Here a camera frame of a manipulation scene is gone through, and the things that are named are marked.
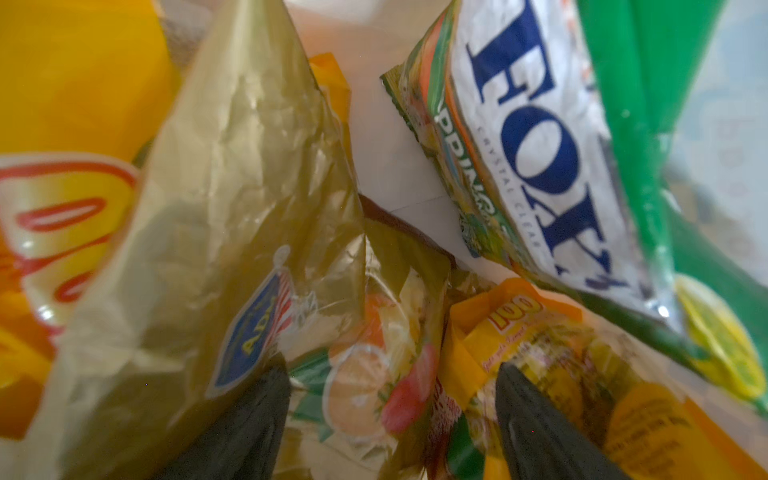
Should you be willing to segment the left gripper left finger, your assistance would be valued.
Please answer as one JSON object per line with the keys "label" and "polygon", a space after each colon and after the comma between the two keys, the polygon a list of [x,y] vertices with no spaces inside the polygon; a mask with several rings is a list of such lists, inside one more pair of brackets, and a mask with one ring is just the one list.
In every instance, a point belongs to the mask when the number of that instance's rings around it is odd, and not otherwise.
{"label": "left gripper left finger", "polygon": [[270,479],[291,396],[285,355],[226,408],[194,412],[167,434],[167,458],[155,479]]}

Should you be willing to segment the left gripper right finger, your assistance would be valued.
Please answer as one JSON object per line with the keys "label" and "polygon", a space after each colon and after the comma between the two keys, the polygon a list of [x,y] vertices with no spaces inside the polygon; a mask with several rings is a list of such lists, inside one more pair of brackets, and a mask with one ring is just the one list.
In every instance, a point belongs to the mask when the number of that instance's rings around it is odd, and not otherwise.
{"label": "left gripper right finger", "polygon": [[499,370],[495,407],[512,478],[628,477],[510,362]]}

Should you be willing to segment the green snack packet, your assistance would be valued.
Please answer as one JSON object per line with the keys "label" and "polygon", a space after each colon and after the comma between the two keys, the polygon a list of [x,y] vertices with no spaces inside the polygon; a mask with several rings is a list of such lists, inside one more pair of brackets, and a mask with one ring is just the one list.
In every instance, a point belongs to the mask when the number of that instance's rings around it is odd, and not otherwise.
{"label": "green snack packet", "polygon": [[585,306],[767,411],[767,5],[569,1],[656,287]]}

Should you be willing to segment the blue checkered paper bag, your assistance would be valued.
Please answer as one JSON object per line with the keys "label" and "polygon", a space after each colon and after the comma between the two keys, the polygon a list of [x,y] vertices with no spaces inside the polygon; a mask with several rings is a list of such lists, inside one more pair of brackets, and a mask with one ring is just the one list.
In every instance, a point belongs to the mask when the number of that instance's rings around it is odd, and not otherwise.
{"label": "blue checkered paper bag", "polygon": [[[352,157],[361,192],[454,255],[459,266],[501,283],[518,275],[473,258],[458,211],[392,105],[379,76],[404,60],[447,1],[284,1],[308,57],[332,53],[351,89]],[[767,419],[629,335],[662,379],[672,380],[767,470]]]}

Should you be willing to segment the yellow orange snack bag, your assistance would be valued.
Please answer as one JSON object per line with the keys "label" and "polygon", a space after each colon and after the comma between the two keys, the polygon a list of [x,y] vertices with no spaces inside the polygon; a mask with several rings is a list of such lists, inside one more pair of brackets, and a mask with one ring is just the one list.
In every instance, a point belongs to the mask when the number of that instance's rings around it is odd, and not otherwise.
{"label": "yellow orange snack bag", "polygon": [[132,204],[179,84],[150,1],[1,5],[1,435],[23,438],[58,336]]}

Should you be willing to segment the gold snack bag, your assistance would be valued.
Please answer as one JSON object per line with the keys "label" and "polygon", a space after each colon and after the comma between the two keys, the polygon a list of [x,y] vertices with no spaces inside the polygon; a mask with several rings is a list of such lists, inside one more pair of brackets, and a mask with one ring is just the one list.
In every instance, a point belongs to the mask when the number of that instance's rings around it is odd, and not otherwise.
{"label": "gold snack bag", "polygon": [[422,479],[452,262],[358,193],[280,1],[219,10],[5,479],[155,479],[285,355],[270,479]]}

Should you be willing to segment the yellow candy bag in bag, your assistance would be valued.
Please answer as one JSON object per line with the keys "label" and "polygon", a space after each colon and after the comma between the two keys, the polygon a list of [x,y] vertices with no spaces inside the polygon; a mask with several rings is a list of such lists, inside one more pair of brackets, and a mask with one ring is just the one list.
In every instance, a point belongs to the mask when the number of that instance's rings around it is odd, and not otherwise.
{"label": "yellow candy bag in bag", "polygon": [[624,335],[522,279],[449,308],[426,457],[431,479],[514,479],[496,379],[514,364],[626,479],[763,479],[765,470]]}

